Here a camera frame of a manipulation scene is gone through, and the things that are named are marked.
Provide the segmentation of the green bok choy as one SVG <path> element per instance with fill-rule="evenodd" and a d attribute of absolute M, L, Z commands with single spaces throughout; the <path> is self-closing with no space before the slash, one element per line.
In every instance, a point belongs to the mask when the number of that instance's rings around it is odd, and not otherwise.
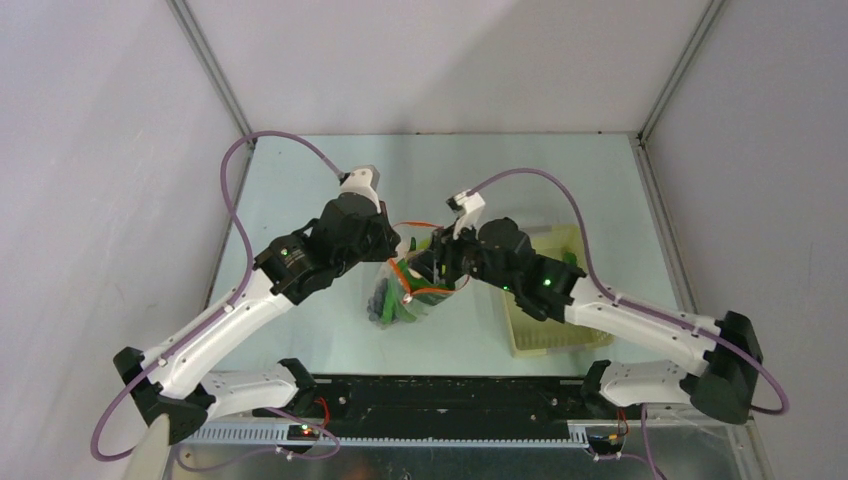
<path fill-rule="evenodd" d="M 373 293 L 367 300 L 369 320 L 381 327 L 423 320 L 436 306 L 448 299 L 434 306 L 413 300 L 397 263 L 389 261 L 381 267 Z"/>

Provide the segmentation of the clear zip top bag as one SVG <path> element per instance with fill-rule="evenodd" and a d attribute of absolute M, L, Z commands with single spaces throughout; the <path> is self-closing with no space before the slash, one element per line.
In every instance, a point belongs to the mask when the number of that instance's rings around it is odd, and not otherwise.
<path fill-rule="evenodd" d="M 380 328 L 422 320 L 470 280 L 464 275 L 448 285 L 441 277 L 441 268 L 429 250 L 433 234 L 443 229 L 441 225 L 401 221 L 393 228 L 401 238 L 396 256 L 379 268 L 365 304 L 369 321 Z"/>

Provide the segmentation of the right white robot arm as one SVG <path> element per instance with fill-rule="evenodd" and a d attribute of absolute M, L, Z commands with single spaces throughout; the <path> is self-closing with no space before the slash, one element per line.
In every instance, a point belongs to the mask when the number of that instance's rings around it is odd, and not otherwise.
<path fill-rule="evenodd" d="M 618 298 L 581 268 L 536 252 L 509 218 L 461 232 L 437 229 L 427 253 L 441 283 L 453 286 L 468 275 L 506 292 L 536 321 L 593 328 L 661 355 L 640 364 L 594 362 L 581 392 L 591 416 L 665 403 L 690 405 L 728 424 L 747 422 L 763 360 L 748 317 L 729 311 L 715 319 Z"/>

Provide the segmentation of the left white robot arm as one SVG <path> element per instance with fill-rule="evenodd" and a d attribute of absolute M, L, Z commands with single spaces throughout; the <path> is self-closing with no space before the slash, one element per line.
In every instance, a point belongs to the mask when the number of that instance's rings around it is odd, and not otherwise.
<path fill-rule="evenodd" d="M 268 322 L 363 262 L 382 263 L 399 243 L 375 193 L 343 192 L 320 217 L 271 241 L 238 285 L 155 348 L 126 347 L 113 362 L 146 423 L 165 415 L 175 445 L 208 421 L 277 408 L 304 416 L 316 403 L 316 382 L 303 364 L 282 359 L 257 372 L 219 371 L 217 364 Z"/>

